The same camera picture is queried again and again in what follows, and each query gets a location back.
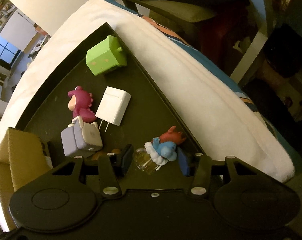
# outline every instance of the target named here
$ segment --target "desk leg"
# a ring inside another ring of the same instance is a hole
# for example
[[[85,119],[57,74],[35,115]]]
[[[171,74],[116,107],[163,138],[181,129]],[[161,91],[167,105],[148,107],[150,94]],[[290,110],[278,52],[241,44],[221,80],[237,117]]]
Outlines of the desk leg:
[[[230,78],[232,78],[236,83],[240,82],[241,78],[243,78],[246,71],[250,68],[266,41],[267,37],[262,32],[258,31],[246,53],[243,55],[243,58],[238,63],[235,70],[233,70]]]
[[[129,9],[131,9],[131,10],[134,10],[134,11],[136,11],[136,12],[138,13],[136,4],[135,4],[134,2],[131,2],[131,1],[129,1],[129,0],[122,0],[122,1],[123,1],[124,5],[125,5],[127,8],[129,8]]]

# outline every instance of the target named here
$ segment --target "floor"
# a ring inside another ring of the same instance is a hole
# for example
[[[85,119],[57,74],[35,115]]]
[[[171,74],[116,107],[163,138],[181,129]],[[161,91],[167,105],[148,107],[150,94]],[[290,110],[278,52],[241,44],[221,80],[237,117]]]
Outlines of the floor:
[[[34,46],[42,38],[43,36],[39,35],[38,38],[34,41]],[[34,46],[32,46],[27,53],[21,52],[16,61],[13,63],[11,68],[11,75],[8,78],[7,82],[3,85],[1,100],[9,102],[13,94],[12,87],[14,87],[20,81],[21,74],[26,71],[27,64],[31,62],[31,58],[28,58],[28,56]]]

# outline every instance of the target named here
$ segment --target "green cube figurine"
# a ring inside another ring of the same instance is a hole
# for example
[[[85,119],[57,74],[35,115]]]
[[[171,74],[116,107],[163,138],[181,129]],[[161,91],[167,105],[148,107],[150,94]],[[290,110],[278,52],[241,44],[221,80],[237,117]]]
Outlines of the green cube figurine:
[[[111,35],[86,52],[85,63],[95,76],[115,66],[127,65],[126,54],[118,38]]]

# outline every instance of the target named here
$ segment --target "white power adapter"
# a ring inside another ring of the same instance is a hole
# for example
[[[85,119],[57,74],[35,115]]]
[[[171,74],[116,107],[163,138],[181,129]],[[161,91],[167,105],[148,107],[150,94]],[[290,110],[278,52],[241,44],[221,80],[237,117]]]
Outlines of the white power adapter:
[[[124,90],[107,87],[95,116],[119,126],[130,98],[131,95]]]

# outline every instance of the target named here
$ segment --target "metal rivet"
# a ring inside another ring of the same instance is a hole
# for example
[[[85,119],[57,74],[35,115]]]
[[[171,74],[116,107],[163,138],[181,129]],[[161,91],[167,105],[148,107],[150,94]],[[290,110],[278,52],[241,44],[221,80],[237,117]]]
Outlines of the metal rivet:
[[[159,193],[152,193],[152,194],[151,194],[151,197],[158,197],[158,196],[160,196]]]
[[[106,187],[103,189],[103,193],[107,195],[114,195],[118,193],[117,187]]]
[[[203,188],[203,187],[193,187],[191,189],[191,193],[194,194],[194,195],[203,195],[206,193],[206,189]]]

